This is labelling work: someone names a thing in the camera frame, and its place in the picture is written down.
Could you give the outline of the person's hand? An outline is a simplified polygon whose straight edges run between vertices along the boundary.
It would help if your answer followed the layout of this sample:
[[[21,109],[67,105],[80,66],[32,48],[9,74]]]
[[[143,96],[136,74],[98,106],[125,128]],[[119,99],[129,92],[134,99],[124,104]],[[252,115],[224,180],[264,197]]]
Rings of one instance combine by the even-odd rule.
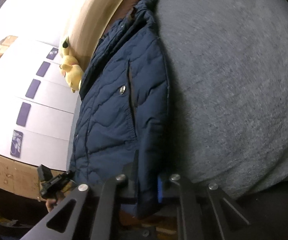
[[[49,198],[46,200],[46,208],[48,213],[50,213],[60,202],[62,202],[68,195],[69,191],[57,192],[54,198]]]

